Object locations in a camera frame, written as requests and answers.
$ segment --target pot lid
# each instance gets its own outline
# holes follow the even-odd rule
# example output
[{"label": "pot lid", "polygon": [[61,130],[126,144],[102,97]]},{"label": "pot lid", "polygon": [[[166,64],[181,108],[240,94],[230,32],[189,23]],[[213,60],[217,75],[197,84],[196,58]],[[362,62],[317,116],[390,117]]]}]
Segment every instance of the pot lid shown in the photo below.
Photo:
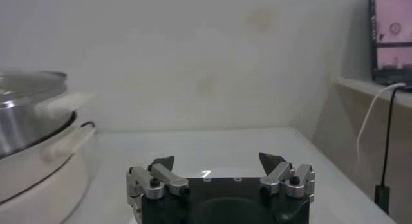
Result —
[{"label": "pot lid", "polygon": [[54,97],[55,92],[61,93],[65,89],[66,74],[52,71],[38,71],[31,73],[0,72],[0,102],[29,97],[38,94],[48,94],[45,97]]}]

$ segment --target cable plug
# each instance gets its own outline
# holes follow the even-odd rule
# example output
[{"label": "cable plug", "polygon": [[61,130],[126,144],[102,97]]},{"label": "cable plug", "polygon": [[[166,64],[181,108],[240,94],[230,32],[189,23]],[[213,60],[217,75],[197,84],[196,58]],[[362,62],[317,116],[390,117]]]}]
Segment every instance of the cable plug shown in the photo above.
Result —
[{"label": "cable plug", "polygon": [[389,215],[389,193],[390,188],[385,185],[375,186],[375,203],[382,209],[386,214]]}]

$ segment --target screw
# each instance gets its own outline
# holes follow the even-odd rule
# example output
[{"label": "screw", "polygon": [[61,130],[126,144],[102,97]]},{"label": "screw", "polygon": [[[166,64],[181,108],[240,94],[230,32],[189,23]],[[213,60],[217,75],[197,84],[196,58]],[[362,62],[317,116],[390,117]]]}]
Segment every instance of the screw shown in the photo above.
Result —
[{"label": "screw", "polygon": [[301,183],[301,179],[297,176],[292,176],[289,182],[291,185],[299,185],[299,183]]},{"label": "screw", "polygon": [[150,180],[150,187],[154,188],[160,185],[160,181],[156,178]]}]

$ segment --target white table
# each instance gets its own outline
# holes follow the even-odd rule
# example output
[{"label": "white table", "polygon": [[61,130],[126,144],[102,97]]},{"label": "white table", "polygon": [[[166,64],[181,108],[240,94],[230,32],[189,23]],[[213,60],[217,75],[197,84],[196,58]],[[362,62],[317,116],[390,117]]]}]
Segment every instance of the white table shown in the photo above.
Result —
[{"label": "white table", "polygon": [[97,136],[95,177],[65,224],[121,224],[133,220],[126,201],[129,167],[175,155],[173,171],[186,177],[263,176],[258,152],[279,154],[316,171],[311,223],[394,224],[307,139],[291,128],[162,133],[108,133]]}]

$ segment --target white backdrop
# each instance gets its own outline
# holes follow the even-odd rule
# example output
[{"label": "white backdrop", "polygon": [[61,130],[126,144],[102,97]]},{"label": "white backdrop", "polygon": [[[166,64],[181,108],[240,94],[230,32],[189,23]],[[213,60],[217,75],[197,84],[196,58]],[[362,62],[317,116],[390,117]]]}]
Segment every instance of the white backdrop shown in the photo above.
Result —
[{"label": "white backdrop", "polygon": [[0,0],[0,67],[68,73],[102,131],[311,136],[366,0]]}]

